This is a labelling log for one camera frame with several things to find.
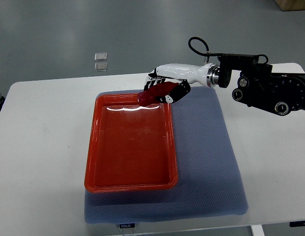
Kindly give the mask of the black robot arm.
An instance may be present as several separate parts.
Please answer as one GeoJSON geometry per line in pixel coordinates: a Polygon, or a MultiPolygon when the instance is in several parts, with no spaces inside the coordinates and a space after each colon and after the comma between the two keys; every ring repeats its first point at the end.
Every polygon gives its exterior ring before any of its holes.
{"type": "Polygon", "coordinates": [[[273,72],[268,59],[259,62],[261,54],[211,53],[208,44],[199,37],[190,38],[188,46],[204,57],[204,65],[172,63],[156,67],[137,96],[141,106],[175,103],[190,92],[193,83],[226,88],[232,71],[237,70],[240,76],[232,91],[235,101],[279,116],[305,111],[305,73],[273,72]]]}

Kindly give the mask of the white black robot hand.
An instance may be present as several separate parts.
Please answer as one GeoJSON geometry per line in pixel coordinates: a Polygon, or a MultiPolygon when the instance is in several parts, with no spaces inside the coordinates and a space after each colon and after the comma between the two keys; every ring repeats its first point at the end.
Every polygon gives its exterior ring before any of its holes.
{"type": "Polygon", "coordinates": [[[214,71],[215,64],[213,63],[205,63],[202,66],[177,63],[160,65],[155,68],[154,76],[152,73],[148,74],[143,91],[161,83],[156,101],[172,104],[190,92],[190,84],[198,82],[204,87],[213,88],[215,86],[213,80],[214,71]],[[181,82],[165,82],[166,79],[174,79],[181,82]]]}

